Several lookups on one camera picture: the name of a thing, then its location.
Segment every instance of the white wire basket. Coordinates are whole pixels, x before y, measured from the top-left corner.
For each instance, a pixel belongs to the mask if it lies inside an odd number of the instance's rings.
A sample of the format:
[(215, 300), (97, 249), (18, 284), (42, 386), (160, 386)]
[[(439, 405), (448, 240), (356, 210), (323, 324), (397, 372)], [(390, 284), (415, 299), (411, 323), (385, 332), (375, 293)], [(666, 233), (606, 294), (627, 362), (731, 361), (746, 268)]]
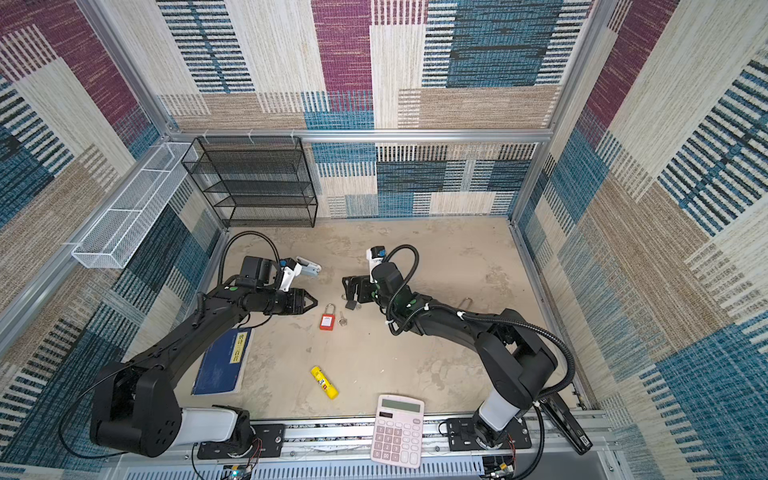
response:
[(85, 268), (125, 268), (187, 175), (181, 158), (188, 151), (196, 155), (189, 146), (175, 142), (160, 146), (85, 234), (72, 256)]

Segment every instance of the wire rack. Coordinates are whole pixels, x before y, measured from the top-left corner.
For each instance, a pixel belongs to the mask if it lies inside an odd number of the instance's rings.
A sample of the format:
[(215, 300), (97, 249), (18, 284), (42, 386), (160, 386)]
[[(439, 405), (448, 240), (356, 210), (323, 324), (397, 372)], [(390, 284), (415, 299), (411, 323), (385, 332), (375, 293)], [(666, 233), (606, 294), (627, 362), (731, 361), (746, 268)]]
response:
[(182, 164), (225, 227), (314, 227), (317, 196), (299, 138), (198, 137)]
[(86, 268), (125, 268), (187, 176), (181, 160), (188, 143), (159, 147), (125, 190), (104, 212), (72, 256)]

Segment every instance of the yellow glue stick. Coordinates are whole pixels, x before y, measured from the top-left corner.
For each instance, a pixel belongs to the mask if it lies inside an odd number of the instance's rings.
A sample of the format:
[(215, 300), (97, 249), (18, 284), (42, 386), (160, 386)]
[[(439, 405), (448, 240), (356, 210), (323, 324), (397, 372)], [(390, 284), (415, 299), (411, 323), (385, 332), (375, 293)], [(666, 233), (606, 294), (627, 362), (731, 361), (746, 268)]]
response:
[(323, 387), (323, 390), (325, 390), (329, 399), (333, 400), (339, 396), (339, 390), (336, 390), (336, 387), (331, 385), (331, 382), (329, 382), (326, 376), (323, 375), (323, 372), (320, 371), (320, 367), (316, 366), (311, 372), (312, 376), (315, 377), (315, 380), (317, 380), (320, 386)]

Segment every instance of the calculator screen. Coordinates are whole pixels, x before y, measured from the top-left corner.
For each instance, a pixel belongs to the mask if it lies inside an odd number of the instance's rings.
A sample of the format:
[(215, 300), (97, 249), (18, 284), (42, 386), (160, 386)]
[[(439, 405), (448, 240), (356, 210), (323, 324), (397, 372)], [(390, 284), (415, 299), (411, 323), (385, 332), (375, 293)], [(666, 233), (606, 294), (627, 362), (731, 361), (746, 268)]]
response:
[(408, 412), (419, 413), (422, 410), (422, 406), (418, 403), (406, 403), (398, 402), (396, 400), (382, 399), (382, 407), (387, 409), (407, 410)]

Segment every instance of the red padlock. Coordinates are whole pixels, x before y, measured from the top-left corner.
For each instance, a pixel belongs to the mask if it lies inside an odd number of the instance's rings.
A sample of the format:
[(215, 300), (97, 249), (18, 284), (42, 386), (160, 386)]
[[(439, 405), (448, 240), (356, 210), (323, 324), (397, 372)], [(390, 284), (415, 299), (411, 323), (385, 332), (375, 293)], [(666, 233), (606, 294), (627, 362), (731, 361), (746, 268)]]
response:
[[(328, 307), (333, 307), (333, 310), (331, 310), (331, 313), (328, 313)], [(333, 305), (332, 303), (329, 303), (326, 305), (326, 311), (323, 313), (323, 316), (320, 318), (320, 329), (321, 330), (333, 330), (333, 324), (336, 321), (336, 316), (334, 315), (336, 313), (336, 305)]]

